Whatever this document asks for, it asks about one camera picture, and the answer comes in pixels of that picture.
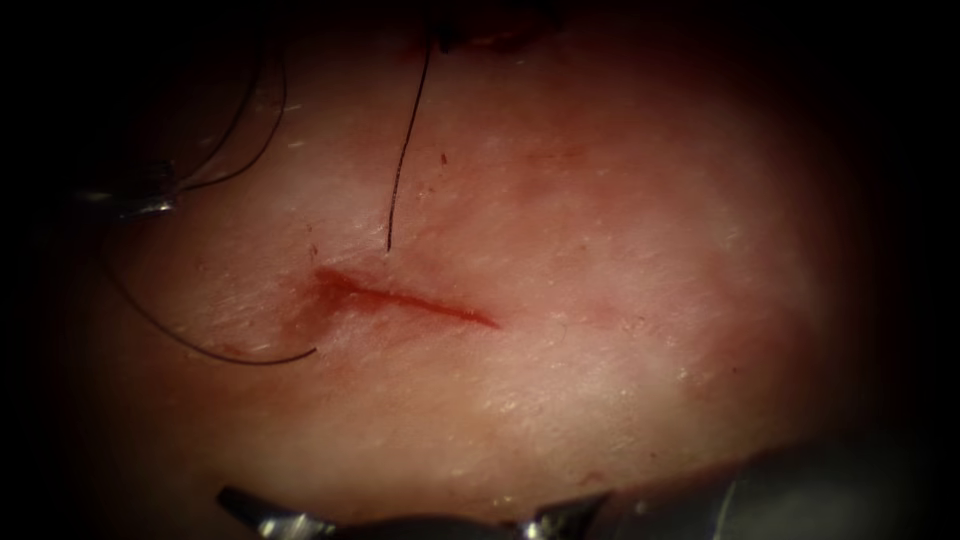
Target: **blood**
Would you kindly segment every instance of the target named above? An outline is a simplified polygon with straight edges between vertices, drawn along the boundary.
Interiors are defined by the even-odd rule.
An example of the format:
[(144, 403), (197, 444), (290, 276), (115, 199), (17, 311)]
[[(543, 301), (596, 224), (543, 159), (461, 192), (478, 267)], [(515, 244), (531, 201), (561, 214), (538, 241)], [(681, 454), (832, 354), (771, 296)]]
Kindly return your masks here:
[(326, 303), (341, 308), (348, 304), (354, 309), (369, 311), (376, 311), (386, 306), (408, 307), (496, 330), (501, 329), (496, 321), (475, 309), (454, 307), (412, 294), (362, 285), (358, 279), (330, 268), (319, 268), (315, 271), (314, 285), (313, 295), (317, 299), (322, 298)]

